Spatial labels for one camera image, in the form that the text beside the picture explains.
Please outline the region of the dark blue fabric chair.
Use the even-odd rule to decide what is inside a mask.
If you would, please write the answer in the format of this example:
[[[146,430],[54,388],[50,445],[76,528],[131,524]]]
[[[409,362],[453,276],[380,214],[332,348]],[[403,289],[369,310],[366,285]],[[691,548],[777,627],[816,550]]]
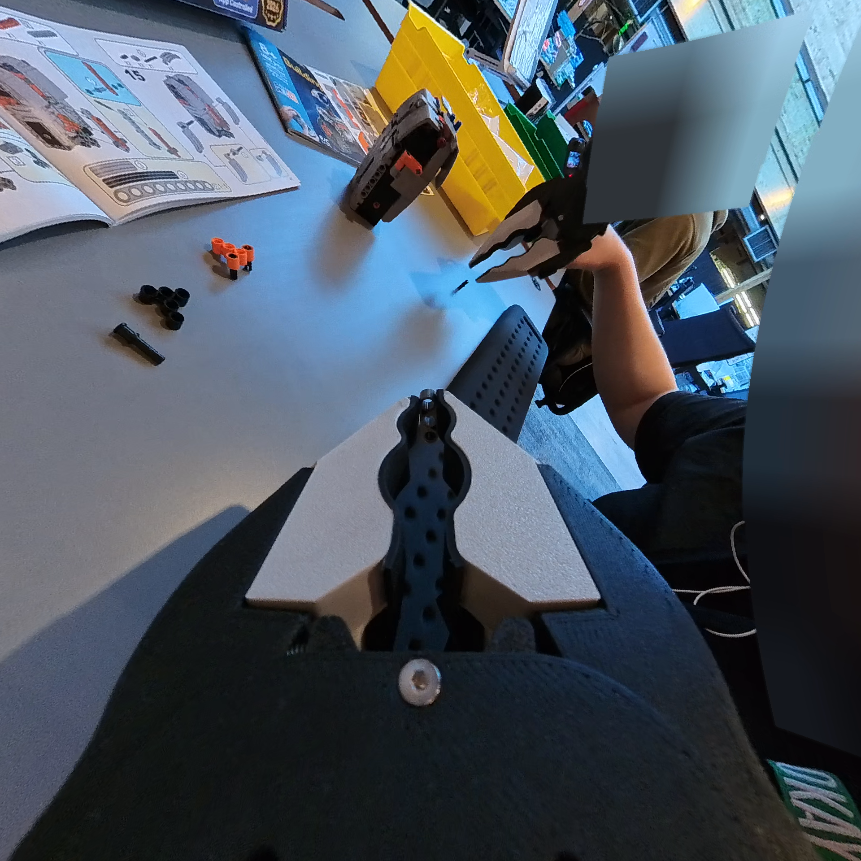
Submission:
[[[755,350],[755,342],[729,305],[711,313],[667,321],[660,340],[673,369],[723,361]]]

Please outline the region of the black perforated chair back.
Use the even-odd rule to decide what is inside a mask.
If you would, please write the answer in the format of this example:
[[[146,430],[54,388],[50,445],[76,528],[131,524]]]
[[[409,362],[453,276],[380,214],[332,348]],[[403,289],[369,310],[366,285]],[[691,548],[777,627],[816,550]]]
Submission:
[[[509,307],[468,358],[447,392],[516,443],[548,357],[522,307]]]

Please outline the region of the open building instruction booklet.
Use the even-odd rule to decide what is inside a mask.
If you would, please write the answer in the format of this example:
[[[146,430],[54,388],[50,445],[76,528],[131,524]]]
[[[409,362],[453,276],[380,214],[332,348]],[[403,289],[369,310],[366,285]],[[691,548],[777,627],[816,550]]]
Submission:
[[[1,8],[1,241],[300,187],[188,49]]]

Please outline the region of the dark box with gold badge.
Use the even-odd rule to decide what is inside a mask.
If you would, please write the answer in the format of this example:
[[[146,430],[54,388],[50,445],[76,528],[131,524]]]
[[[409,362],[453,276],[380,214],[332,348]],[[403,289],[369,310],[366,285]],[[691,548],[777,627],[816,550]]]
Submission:
[[[287,1],[188,0],[183,3],[275,32],[283,31],[287,24]]]

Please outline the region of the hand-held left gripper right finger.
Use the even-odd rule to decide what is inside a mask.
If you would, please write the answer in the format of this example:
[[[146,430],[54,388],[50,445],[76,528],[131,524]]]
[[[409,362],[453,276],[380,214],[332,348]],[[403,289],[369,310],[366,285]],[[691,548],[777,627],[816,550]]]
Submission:
[[[534,458],[450,393],[450,437],[470,471],[454,512],[462,606],[485,631],[507,617],[594,609],[600,593]]]

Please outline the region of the long black toy axle pin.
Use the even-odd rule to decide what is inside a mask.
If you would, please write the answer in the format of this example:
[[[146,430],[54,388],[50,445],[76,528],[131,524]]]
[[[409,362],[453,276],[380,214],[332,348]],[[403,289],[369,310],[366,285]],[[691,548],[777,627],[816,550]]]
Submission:
[[[135,350],[152,365],[158,366],[165,361],[164,355],[148,344],[145,339],[125,323],[120,323],[113,328],[112,336],[124,346]]]

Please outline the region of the yellow plastic bin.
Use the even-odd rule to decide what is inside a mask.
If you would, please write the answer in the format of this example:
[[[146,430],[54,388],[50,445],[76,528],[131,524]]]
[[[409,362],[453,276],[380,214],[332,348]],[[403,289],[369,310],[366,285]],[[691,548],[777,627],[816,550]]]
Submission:
[[[418,6],[409,6],[374,86],[390,109],[422,89],[448,101],[461,126],[443,189],[474,235],[495,229],[544,181],[463,45]]]

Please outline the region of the green plastic bin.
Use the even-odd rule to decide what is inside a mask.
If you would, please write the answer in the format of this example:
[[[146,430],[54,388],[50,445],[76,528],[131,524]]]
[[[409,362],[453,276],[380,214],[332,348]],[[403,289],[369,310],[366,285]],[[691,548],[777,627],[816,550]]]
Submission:
[[[568,134],[565,135],[551,111],[544,113],[537,123],[526,117],[514,103],[505,105],[504,113],[544,180],[566,176],[569,143],[574,132],[569,128]]]

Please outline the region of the orange toy connector pieces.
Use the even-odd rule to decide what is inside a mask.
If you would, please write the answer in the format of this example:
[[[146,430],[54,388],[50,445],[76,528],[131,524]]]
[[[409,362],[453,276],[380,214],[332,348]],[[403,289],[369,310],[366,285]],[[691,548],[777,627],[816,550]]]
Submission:
[[[212,272],[240,281],[245,273],[252,272],[255,249],[250,244],[233,244],[219,237],[212,237],[210,248],[202,255],[202,262],[210,266]]]

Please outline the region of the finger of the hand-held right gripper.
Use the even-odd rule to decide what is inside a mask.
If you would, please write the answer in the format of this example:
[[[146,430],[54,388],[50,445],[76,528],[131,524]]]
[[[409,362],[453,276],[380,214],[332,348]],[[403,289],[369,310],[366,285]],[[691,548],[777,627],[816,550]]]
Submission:
[[[563,251],[558,244],[533,244],[528,251],[509,257],[475,280],[478,283],[494,283],[524,275],[546,278],[564,269],[568,263],[569,252]]]
[[[558,233],[552,195],[531,190],[483,241],[468,265],[475,267],[494,253],[510,251],[521,243],[558,244]]]

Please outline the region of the grey desk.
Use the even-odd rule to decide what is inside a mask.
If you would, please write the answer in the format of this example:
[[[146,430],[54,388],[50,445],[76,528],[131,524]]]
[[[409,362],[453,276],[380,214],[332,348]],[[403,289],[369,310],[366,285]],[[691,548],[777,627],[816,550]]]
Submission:
[[[230,21],[172,2],[4,2],[187,47],[300,178],[292,192],[70,225],[2,248],[2,659],[109,590],[174,580],[295,470],[389,407],[444,387],[501,312],[542,326],[528,279],[469,283],[471,237],[442,195],[368,231],[350,167],[288,138]],[[255,249],[237,282],[202,255]],[[179,330],[135,300],[190,294]],[[112,336],[127,324],[165,356]]]

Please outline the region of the dark bag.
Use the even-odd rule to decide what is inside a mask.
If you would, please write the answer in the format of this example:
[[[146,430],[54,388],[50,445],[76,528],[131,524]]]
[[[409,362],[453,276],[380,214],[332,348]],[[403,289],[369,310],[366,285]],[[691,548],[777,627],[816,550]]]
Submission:
[[[544,396],[536,406],[567,415],[597,395],[592,354],[591,317],[576,285],[563,280],[554,291],[554,307],[543,337],[548,358],[540,376]]]

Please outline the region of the blue toy catalogue booklet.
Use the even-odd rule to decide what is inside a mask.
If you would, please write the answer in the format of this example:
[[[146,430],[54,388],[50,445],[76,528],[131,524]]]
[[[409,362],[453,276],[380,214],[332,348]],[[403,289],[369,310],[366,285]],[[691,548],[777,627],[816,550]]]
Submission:
[[[360,166],[387,124],[374,92],[295,61],[250,27],[243,36],[286,133]]]

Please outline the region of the person's black shirt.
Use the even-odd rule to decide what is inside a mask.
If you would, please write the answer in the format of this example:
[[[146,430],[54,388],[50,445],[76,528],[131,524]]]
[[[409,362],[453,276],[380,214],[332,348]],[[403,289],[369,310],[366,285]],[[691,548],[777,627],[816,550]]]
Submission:
[[[635,435],[646,484],[593,503],[704,631],[737,642],[755,634],[741,500],[746,413],[744,400],[664,395]]]

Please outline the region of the person's right forearm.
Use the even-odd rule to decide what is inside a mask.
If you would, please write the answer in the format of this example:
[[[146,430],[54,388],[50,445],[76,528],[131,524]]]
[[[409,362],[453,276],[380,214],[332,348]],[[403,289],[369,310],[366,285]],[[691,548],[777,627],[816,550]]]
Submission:
[[[608,226],[573,266],[590,272],[591,351],[597,393],[619,437],[630,447],[654,402],[676,391],[673,371],[640,293],[634,259]]]

